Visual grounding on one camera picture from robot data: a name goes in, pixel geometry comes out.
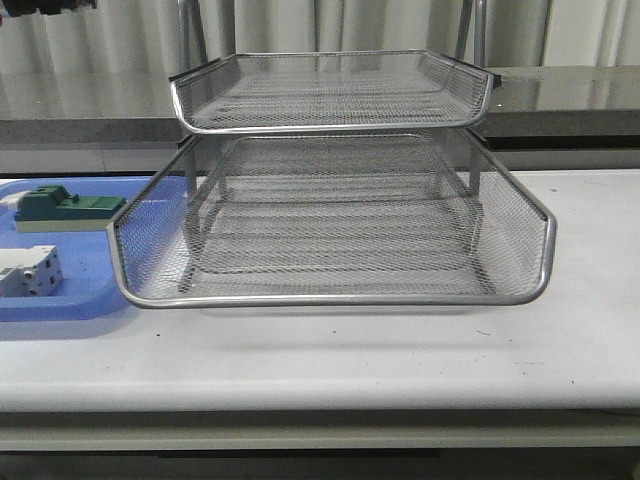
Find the blue plastic tray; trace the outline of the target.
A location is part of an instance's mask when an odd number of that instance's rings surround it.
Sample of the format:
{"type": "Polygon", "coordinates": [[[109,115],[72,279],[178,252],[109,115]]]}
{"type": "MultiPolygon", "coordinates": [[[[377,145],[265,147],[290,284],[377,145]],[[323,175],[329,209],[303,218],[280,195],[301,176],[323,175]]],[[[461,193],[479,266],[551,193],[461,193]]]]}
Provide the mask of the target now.
{"type": "Polygon", "coordinates": [[[1,246],[4,249],[54,245],[62,280],[47,296],[27,294],[1,301],[1,319],[12,321],[85,320],[117,311],[126,305],[115,272],[124,270],[130,289],[153,296],[177,292],[185,267],[185,242],[180,233],[187,205],[187,181],[170,176],[151,187],[145,176],[69,177],[14,180],[1,187],[2,196],[61,185],[71,195],[117,196],[136,210],[120,233],[121,262],[112,262],[105,230],[20,233],[11,210],[1,210],[1,246]]]}

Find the silver mesh tray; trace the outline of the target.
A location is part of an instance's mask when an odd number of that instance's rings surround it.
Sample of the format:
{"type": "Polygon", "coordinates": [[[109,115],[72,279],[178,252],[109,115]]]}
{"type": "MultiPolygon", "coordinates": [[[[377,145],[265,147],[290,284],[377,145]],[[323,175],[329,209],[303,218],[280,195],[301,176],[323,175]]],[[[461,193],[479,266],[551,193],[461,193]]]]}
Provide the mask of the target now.
{"type": "Polygon", "coordinates": [[[519,305],[556,232],[465,129],[192,137],[108,228],[151,309],[519,305]]]}
{"type": "Polygon", "coordinates": [[[485,295],[475,201],[223,202],[188,240],[181,291],[204,295],[485,295]]]}
{"type": "Polygon", "coordinates": [[[468,127],[499,76],[427,50],[243,53],[170,80],[199,135],[468,127]]]}

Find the green terminal block component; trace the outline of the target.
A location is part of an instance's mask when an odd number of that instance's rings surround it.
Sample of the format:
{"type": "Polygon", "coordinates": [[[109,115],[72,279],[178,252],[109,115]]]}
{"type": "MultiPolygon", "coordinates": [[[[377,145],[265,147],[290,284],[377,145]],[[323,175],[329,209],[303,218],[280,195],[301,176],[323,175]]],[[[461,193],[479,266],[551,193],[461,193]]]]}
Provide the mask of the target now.
{"type": "Polygon", "coordinates": [[[121,196],[78,195],[55,184],[1,199],[1,206],[13,214],[16,230],[21,233],[105,230],[125,205],[121,196]]]}

